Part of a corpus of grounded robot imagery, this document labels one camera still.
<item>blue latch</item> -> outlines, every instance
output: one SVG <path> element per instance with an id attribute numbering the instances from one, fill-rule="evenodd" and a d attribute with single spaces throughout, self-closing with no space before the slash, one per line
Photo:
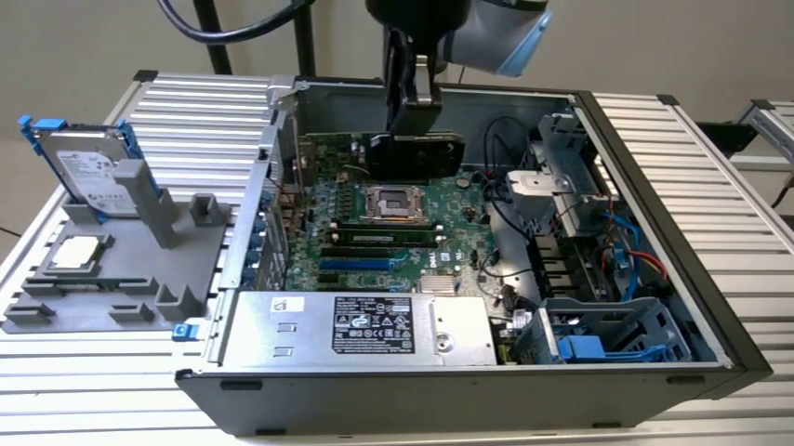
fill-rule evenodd
<path id="1" fill-rule="evenodd" d="M 47 130 L 51 132 L 57 132 L 67 126 L 68 123 L 65 122 L 65 119 L 61 118 L 41 118 L 36 121 L 36 124 L 33 124 L 36 130 Z"/>
<path id="2" fill-rule="evenodd" d="M 599 361 L 607 357 L 598 336 L 570 335 L 559 339 L 556 345 L 564 361 Z"/>
<path id="3" fill-rule="evenodd" d="M 199 325 L 189 323 L 177 323 L 171 331 L 171 340 L 173 342 L 189 342 L 199 340 Z"/>

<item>warning label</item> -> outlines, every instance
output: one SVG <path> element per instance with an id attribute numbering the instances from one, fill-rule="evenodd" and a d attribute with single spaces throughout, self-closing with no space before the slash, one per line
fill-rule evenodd
<path id="1" fill-rule="evenodd" d="M 336 297 L 334 338 L 339 354 L 415 353 L 410 297 Z"/>

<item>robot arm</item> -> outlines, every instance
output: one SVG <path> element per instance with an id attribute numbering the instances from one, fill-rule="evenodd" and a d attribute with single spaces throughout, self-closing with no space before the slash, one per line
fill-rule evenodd
<path id="1" fill-rule="evenodd" d="M 519 76 L 551 20 L 542 0 L 367 0 L 386 27 L 387 131 L 423 136 L 440 112 L 435 75 L 447 61 Z"/>

